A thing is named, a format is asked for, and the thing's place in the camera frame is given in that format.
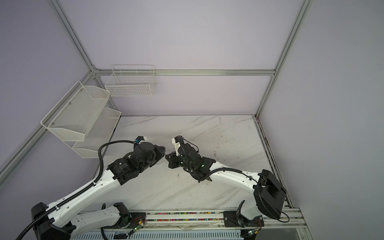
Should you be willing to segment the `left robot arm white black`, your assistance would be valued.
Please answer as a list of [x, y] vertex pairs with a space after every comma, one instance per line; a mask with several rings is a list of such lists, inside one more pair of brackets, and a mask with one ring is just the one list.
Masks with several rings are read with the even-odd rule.
[[39, 203], [32, 212], [32, 223], [23, 231], [33, 230], [38, 240], [70, 240], [94, 229], [127, 227], [132, 215], [124, 203], [115, 203], [100, 211], [82, 214], [82, 210], [108, 192], [121, 187], [154, 166], [166, 154], [166, 148], [136, 139], [133, 151], [104, 167], [99, 155], [100, 171], [96, 178], [61, 200], [48, 205]]

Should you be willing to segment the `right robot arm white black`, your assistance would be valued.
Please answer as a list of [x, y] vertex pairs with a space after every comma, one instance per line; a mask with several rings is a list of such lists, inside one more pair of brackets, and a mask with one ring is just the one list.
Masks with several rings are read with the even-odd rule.
[[252, 173], [230, 168], [214, 159], [201, 157], [197, 150], [188, 144], [175, 144], [175, 148], [174, 152], [166, 155], [170, 169], [182, 168], [199, 183], [225, 183], [254, 197], [249, 203], [241, 201], [232, 216], [225, 214], [228, 222], [243, 228], [253, 223], [263, 226], [263, 216], [281, 223], [289, 222], [281, 219], [287, 191], [272, 172], [262, 170], [260, 173]]

